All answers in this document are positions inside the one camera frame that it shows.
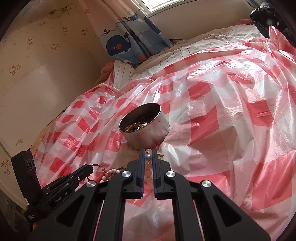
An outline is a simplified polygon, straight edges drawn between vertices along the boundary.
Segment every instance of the metal tin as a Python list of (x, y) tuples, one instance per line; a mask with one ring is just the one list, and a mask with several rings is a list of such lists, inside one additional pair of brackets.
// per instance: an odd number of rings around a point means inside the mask
[[(143, 116), (143, 112), (147, 110), (153, 110), (156, 117), (147, 126), (139, 130), (125, 132), (125, 128), (137, 122)], [(119, 130), (133, 149), (140, 150), (141, 148), (153, 148), (163, 142), (170, 130), (170, 125), (159, 104), (147, 103), (137, 107), (122, 118), (119, 123)]]

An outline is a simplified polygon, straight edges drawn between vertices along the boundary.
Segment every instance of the silver bolt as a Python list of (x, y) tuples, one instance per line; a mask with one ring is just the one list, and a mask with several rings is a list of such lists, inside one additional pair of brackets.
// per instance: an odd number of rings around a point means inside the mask
[(202, 181), (202, 185), (205, 187), (205, 188), (209, 188), (212, 184), (210, 181), (208, 180), (204, 180)]
[(174, 177), (174, 176), (176, 175), (176, 173), (173, 172), (173, 171), (168, 171), (168, 172), (166, 172), (166, 175), (167, 175), (168, 177)]
[(87, 186), (88, 188), (93, 188), (95, 185), (96, 185), (96, 182), (95, 182), (95, 181), (88, 181), (88, 182), (86, 183), (86, 186)]
[(131, 172), (130, 171), (124, 171), (121, 175), (123, 177), (130, 177), (131, 176)]

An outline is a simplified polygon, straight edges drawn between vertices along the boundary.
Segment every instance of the curtain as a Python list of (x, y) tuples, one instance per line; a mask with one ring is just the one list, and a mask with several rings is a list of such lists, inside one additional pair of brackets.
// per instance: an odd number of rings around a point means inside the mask
[(140, 64), (166, 47), (161, 31), (132, 0), (78, 0), (103, 48), (113, 58)]

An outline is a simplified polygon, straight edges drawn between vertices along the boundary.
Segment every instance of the red and white checkered plastic sheet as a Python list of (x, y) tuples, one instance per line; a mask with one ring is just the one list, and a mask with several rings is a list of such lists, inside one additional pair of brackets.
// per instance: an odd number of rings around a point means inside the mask
[[(169, 120), (158, 148), (172, 170), (212, 181), (275, 240), (296, 209), (296, 51), (285, 37), (271, 27), (270, 40), (199, 51), (120, 90), (103, 83), (79, 96), (35, 154), (42, 186), (83, 164), (136, 159), (118, 124), (148, 102)], [(174, 240), (171, 202), (145, 184), (144, 197), (126, 205), (123, 240)]]

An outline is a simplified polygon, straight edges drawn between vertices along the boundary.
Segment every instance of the jewelry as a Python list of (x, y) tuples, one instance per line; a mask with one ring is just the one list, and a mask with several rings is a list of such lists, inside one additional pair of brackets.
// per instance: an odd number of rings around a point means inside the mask
[(148, 123), (147, 122), (144, 122), (144, 123), (141, 123), (141, 122), (135, 122), (133, 123), (132, 125), (128, 125), (128, 127), (125, 128), (125, 132), (132, 132), (132, 131), (136, 131), (136, 130), (139, 130), (139, 129), (142, 129), (144, 128), (145, 126), (147, 126)]
[[(157, 152), (159, 157), (163, 157), (162, 152)], [(151, 189), (154, 188), (153, 184), (153, 176), (152, 176), (152, 149), (145, 150), (145, 180), (147, 182), (148, 187)]]
[(126, 169), (124, 167), (120, 167), (118, 169), (110, 169), (107, 173), (105, 173), (104, 176), (102, 176), (102, 179), (100, 180), (100, 183), (103, 183), (103, 182), (107, 182), (107, 181), (110, 181), (112, 177), (114, 177), (115, 175), (121, 173), (121, 172), (124, 172)]

